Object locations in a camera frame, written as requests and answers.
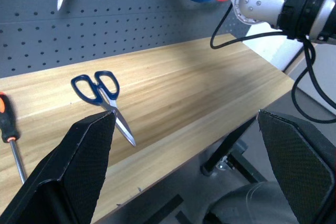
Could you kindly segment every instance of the floor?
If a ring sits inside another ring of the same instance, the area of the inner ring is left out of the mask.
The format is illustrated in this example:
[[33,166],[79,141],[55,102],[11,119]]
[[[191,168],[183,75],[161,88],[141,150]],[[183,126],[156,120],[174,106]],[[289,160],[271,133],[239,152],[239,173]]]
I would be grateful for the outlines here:
[[[308,114],[328,119],[332,114],[303,92],[298,92],[298,102]],[[303,118],[295,109],[290,93],[271,104],[270,111],[277,111]],[[336,127],[315,124],[316,127],[336,145]],[[244,156],[268,180],[276,180],[272,172],[264,142],[257,123],[254,123],[241,137],[248,149]],[[219,143],[191,159],[164,180],[145,191],[142,195],[121,207],[99,224],[201,224],[212,202],[226,193],[248,184],[237,170],[216,170],[211,177],[200,172],[200,165],[208,159]]]

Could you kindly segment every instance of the wooden table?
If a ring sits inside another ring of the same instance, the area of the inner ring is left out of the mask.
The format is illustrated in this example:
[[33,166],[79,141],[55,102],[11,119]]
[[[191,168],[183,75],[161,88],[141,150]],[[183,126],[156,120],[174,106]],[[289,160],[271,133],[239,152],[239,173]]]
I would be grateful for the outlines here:
[[[218,41],[230,40],[219,36]],[[2,78],[11,96],[30,174],[76,121],[102,111],[83,102],[70,80],[110,70],[117,100],[137,142],[115,130],[95,222],[183,165],[291,89],[293,81],[242,43],[211,50],[209,39],[164,46]],[[8,144],[0,144],[0,212],[21,186]]]

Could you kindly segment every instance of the gray pegboard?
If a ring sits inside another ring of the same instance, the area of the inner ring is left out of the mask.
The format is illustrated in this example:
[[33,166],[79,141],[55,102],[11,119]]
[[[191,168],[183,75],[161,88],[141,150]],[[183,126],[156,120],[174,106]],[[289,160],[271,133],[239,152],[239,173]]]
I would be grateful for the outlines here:
[[[229,2],[0,0],[0,78],[209,37]],[[233,13],[219,34],[249,29]]]

